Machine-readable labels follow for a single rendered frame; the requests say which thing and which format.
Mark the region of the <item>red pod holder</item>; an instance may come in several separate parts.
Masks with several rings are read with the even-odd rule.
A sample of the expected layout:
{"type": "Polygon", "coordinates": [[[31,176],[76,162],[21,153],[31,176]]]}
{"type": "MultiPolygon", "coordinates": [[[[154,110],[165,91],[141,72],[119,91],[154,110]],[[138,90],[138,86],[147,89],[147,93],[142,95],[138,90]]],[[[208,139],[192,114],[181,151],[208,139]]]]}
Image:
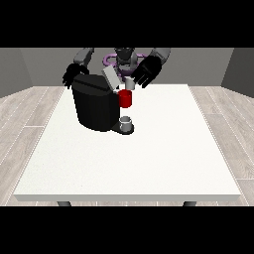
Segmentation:
{"type": "Polygon", "coordinates": [[[122,108],[128,108],[132,105],[132,91],[122,89],[118,92],[119,106],[122,108]]]}

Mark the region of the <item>black coffee machine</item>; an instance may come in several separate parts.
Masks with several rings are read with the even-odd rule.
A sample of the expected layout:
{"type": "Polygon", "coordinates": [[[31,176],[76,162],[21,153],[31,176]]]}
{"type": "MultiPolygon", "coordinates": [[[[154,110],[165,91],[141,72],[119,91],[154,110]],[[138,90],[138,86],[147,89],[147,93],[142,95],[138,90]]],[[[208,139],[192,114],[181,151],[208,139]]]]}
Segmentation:
{"type": "Polygon", "coordinates": [[[134,132],[120,130],[118,92],[110,89],[105,77],[97,74],[79,74],[71,85],[78,121],[84,127],[99,132],[115,131],[122,135],[134,132]]]}

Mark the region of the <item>pale grey machine lid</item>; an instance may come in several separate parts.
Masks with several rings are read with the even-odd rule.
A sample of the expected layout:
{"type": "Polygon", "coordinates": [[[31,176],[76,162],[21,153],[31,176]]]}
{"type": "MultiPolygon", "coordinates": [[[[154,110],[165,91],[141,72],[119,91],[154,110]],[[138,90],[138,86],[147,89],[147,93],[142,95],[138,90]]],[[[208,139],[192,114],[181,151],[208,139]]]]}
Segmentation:
{"type": "Polygon", "coordinates": [[[111,90],[115,90],[120,85],[121,81],[112,65],[105,67],[101,72],[111,90]]]}

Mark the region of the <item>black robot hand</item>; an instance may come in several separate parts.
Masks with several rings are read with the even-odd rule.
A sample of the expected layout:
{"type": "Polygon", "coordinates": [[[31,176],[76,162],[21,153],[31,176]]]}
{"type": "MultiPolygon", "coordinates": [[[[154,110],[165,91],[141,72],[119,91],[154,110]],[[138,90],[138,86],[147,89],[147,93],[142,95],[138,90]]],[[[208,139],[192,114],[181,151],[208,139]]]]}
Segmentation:
{"type": "Polygon", "coordinates": [[[147,56],[131,74],[135,83],[143,88],[150,84],[162,70],[162,64],[159,57],[147,56]]]}
{"type": "Polygon", "coordinates": [[[63,75],[63,84],[70,88],[71,84],[73,83],[73,79],[79,74],[89,74],[89,70],[86,66],[78,63],[71,63],[67,69],[65,74],[63,75]]]}

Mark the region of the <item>small grey coffee pod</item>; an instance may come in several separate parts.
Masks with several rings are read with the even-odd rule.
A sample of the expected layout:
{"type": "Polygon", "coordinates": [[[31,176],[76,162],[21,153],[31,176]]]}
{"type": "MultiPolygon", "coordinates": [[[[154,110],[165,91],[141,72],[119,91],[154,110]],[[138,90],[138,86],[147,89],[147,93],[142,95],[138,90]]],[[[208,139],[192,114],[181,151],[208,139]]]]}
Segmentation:
{"type": "Polygon", "coordinates": [[[127,90],[134,90],[135,89],[135,82],[134,79],[130,76],[125,78],[125,88],[127,90]]]}

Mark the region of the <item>small grey cup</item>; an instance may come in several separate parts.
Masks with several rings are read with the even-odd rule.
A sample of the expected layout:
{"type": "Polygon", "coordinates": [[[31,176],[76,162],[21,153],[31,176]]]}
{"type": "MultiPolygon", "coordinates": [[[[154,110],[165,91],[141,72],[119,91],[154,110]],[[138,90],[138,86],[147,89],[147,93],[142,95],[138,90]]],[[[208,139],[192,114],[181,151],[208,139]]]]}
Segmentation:
{"type": "Polygon", "coordinates": [[[119,119],[119,123],[120,123],[120,130],[123,132],[128,132],[132,128],[132,120],[129,116],[122,116],[119,119]]]}

